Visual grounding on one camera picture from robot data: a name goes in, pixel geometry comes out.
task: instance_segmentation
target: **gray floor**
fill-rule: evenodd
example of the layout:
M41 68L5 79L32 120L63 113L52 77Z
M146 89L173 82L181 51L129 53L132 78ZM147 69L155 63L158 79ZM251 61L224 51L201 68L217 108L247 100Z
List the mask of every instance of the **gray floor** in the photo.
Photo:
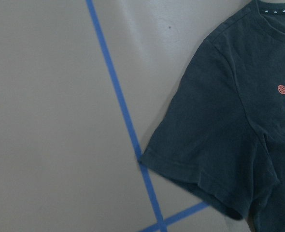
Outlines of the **gray floor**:
M202 39L247 0L94 0L144 149ZM165 218L201 202L150 172ZM0 0L0 232L157 222L84 0ZM169 232L248 232L207 207Z

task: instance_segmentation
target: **blue grid line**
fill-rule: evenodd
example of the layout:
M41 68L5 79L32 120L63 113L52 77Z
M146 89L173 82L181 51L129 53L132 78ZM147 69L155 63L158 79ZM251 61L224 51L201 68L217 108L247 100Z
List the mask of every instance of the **blue grid line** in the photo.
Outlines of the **blue grid line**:
M107 47L107 43L105 41L103 32L102 32L101 27L100 27L99 19L97 17L96 11L95 11L94 4L93 4L92 0L86 0L86 3L87 3L87 6L89 8L90 16L91 16L91 19L93 21L93 25L94 25L94 28L95 28L95 31L96 31L96 34L97 34L97 37L98 37L98 40L100 43L100 47L101 47L101 50L102 50L102 53L103 53L103 56L104 56L104 59L105 59L111 80L112 80L112 83L114 86L114 90L115 90L115 93L116 93L116 96L117 96L117 99L118 99L118 102L119 102L119 105L120 105L120 108L121 108L121 111L123 114L124 121L125 121L127 129L128 129L128 133L129 133L129 136L130 136L136 157L139 158L141 155L141 148L140 148L140 145L139 145L136 133L135 133L135 129L133 127L133 123L132 123L132 120L131 120L131 117L130 117L130 114L129 114L129 111L128 111L128 108L126 105L126 101L124 99L124 95L122 93L121 86L119 84L119 80L118 80L116 71L114 69L114 65L113 65L113 62L112 62L112 59L111 59L111 56L110 56L110 53L109 53L109 50ZM146 186L149 198L150 198L150 202L151 202L153 211L154 211L156 219L157 219L157 224L152 225L152 226L144 229L143 230L144 232L154 232L158 229L160 229L161 232L167 232L167 225L173 224L173 223L175 223L175 222L177 222L177 221L179 221L179 220L181 220L181 219L183 219L183 218L185 218L185 217L187 217L193 213L196 213L199 210L202 210L203 208L208 206L204 202L199 203L195 206L192 206L191 208L188 208L185 211L182 211L182 212L180 212L174 216L169 217L168 219L166 219L164 221L160 207L159 207L159 204L158 204L158 201L157 201L157 197L156 197L156 194L154 192L154 188L153 188L150 176L149 176L148 169L147 169L147 167L145 167L141 164L139 164L139 167L140 167L141 173L143 175L143 180L144 180L144 183L145 183L145 186Z

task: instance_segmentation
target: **neckline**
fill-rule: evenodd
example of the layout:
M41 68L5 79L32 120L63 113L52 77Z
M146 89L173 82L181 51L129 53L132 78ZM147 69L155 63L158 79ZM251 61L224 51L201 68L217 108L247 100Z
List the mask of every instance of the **neckline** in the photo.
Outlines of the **neckline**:
M270 36L285 42L285 33L272 27L269 22L262 16L262 14L282 15L285 14L284 3L263 2L261 0L252 0L250 3L251 12L256 22L266 31Z

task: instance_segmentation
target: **short sleeve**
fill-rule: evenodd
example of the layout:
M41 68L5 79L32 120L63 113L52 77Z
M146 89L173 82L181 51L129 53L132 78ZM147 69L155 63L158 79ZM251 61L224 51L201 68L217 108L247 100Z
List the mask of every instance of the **short sleeve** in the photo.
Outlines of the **short sleeve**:
M242 219L266 205L279 180L234 78L228 60L204 40L139 162Z

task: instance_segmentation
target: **black shirt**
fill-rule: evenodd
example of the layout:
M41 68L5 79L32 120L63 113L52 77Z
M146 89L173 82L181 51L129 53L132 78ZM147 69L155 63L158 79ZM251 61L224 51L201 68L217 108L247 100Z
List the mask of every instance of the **black shirt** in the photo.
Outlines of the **black shirt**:
M256 232L285 232L285 3L201 43L139 162Z

